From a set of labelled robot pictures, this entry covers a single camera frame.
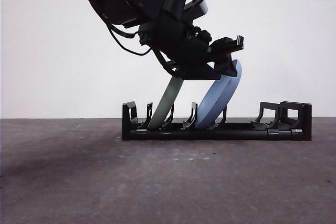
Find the white wall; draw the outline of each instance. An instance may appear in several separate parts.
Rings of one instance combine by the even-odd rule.
[[[207,0],[196,21],[214,39],[238,34],[245,50],[229,116],[256,116],[260,101],[313,104],[336,116],[336,1]],[[119,118],[121,104],[158,104],[170,76],[151,53],[112,40],[87,0],[2,0],[2,118]],[[137,51],[138,40],[124,43]],[[188,116],[211,81],[186,81],[176,116]]]

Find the black cable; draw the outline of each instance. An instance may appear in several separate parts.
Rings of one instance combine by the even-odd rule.
[[[144,56],[144,55],[148,54],[148,53],[152,50],[152,48],[150,48],[150,49],[148,49],[148,50],[147,50],[146,52],[144,52],[144,53],[134,52],[134,51],[132,51],[132,50],[130,50],[130,49],[124,47],[124,46],[120,43],[120,41],[117,39],[117,37],[114,35],[114,33],[112,32],[112,30],[110,29],[110,27],[107,26],[107,28],[108,28],[110,34],[112,35],[112,37],[114,38],[114,40],[117,42],[117,44],[118,44],[122,49],[124,49],[124,50],[127,51],[127,52],[130,52],[131,54],[138,55],[138,56]]]

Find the rack holder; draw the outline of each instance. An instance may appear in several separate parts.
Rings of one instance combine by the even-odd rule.
[[[220,123],[214,122],[204,130],[196,129],[197,103],[192,103],[191,116],[187,121],[173,123],[174,106],[170,116],[157,130],[148,130],[153,113],[153,103],[147,105],[147,117],[138,122],[135,102],[122,107],[122,139],[129,140],[270,140],[311,141],[311,104],[281,102],[260,103],[259,116],[250,123],[227,123],[226,111]],[[274,110],[275,118],[269,124],[262,123],[264,109]],[[298,111],[297,118],[289,118],[288,110]]]

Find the concrete floor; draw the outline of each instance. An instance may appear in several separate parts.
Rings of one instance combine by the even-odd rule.
[[[2,223],[336,223],[336,118],[312,142],[122,142],[121,120],[2,120]]]

